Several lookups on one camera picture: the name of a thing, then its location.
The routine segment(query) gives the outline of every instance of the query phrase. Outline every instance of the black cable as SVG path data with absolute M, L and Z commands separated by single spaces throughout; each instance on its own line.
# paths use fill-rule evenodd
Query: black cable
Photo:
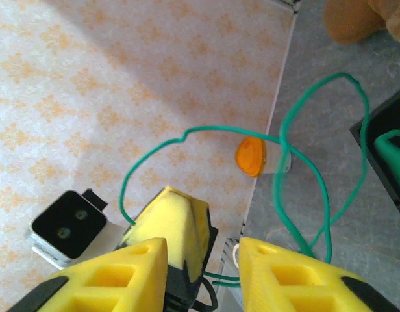
M 208 291 L 208 294 L 210 296 L 210 299 L 212 301 L 212 305 L 206 305 L 200 301 L 195 301 L 194 305 L 192 306 L 192 309 L 198 311 L 198 312 L 213 312 L 218 308 L 218 297 L 216 296 L 216 292 L 214 291 L 214 288 L 212 284 L 203 276 L 203 279 L 201 280 L 201 283 L 205 286 L 206 290 Z

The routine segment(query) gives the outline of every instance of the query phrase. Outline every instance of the gray floor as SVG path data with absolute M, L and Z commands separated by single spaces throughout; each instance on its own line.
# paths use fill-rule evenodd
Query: gray floor
M 300 9 L 270 134 L 305 88 L 318 79 L 346 71 L 360 80 L 376 107 L 400 89 L 400 43 L 386 33 L 351 46 L 332 43 L 322 25 L 322 0 Z M 309 156 L 323 174 L 335 213 L 360 176 L 360 149 L 349 128 L 363 116 L 362 102 L 344 80 L 329 84 L 308 102 L 291 129 L 290 142 Z M 293 158 L 283 198 L 286 210 L 310 240 L 323 223 L 321 193 L 314 174 Z M 244 235 L 296 249 L 275 214 L 272 175 L 258 179 Z M 332 264 L 364 277 L 400 308 L 400 214 L 375 172 L 331 229 Z M 320 258 L 325 242 L 316 246 Z

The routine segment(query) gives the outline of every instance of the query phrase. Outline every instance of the patterned wallpaper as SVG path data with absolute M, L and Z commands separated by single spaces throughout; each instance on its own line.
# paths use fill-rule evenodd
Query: patterned wallpaper
M 118 210 L 123 177 L 187 127 L 265 131 L 292 15 L 268 0 L 0 0 L 0 311 L 54 272 L 31 251 L 31 218 L 67 189 L 88 187 Z M 189 136 L 131 179 L 131 215 L 164 185 L 210 203 L 239 234 L 253 180 L 229 133 Z

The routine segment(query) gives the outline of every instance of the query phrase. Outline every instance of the camera lens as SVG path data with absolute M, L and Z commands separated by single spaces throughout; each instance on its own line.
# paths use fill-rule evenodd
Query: camera lens
M 57 230 L 57 237 L 59 239 L 66 239 L 70 236 L 70 229 L 66 227 L 61 227 L 60 229 Z
M 75 217 L 77 220 L 84 220 L 84 219 L 86 219 L 87 216 L 88 216 L 88 213 L 83 209 L 80 209 L 75 212 Z

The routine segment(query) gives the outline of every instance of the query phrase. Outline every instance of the black tray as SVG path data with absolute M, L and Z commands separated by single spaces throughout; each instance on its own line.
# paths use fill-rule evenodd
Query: black tray
M 359 145 L 361 127 L 362 120 L 350 128 L 351 134 Z M 400 129 L 400 91 L 371 112 L 367 155 L 370 165 L 376 171 L 383 186 L 400 212 L 400 187 L 387 164 L 379 157 L 373 145 L 377 137 L 394 129 Z

